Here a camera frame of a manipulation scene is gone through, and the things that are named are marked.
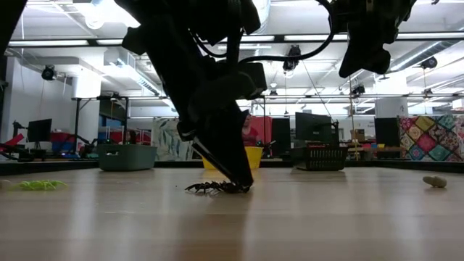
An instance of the cardboard box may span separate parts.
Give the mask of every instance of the cardboard box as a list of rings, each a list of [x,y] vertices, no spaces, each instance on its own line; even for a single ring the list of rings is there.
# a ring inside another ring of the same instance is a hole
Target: cardboard box
[[[351,139],[357,139],[358,141],[365,141],[365,131],[364,129],[356,129],[356,136],[353,135],[353,130],[350,130],[349,132],[351,133]]]

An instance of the yellow bucket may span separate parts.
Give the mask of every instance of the yellow bucket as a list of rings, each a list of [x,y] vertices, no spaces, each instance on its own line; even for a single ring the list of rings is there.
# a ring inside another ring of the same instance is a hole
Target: yellow bucket
[[[261,147],[245,147],[246,155],[248,156],[248,163],[250,170],[260,168],[262,148]],[[211,165],[205,158],[203,158],[203,166],[207,170],[215,170],[216,168]]]

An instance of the air duct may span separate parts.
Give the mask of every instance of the air duct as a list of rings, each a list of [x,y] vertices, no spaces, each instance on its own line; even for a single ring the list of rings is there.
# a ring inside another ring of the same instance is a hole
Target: air duct
[[[453,31],[464,31],[464,20],[459,22]],[[402,57],[395,59],[390,65],[390,69],[387,73],[399,72],[401,70],[407,69],[413,65],[419,64],[423,60],[426,60],[432,57],[435,54],[438,54],[445,49],[448,49],[455,44],[458,44],[460,40],[451,40],[451,41],[437,41],[431,43],[424,43]]]

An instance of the black basket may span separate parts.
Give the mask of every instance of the black basket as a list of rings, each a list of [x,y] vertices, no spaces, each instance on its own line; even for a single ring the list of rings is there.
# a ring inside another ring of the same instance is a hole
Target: black basket
[[[311,171],[337,171],[345,168],[348,148],[295,148],[291,160],[296,168]]]

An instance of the beige object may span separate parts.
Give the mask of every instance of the beige object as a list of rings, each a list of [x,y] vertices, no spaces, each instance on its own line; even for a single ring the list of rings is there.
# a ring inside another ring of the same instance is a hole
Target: beige object
[[[444,188],[445,186],[447,186],[447,180],[438,176],[426,176],[423,177],[422,180],[423,182],[427,183],[430,186],[433,186],[434,188]]]

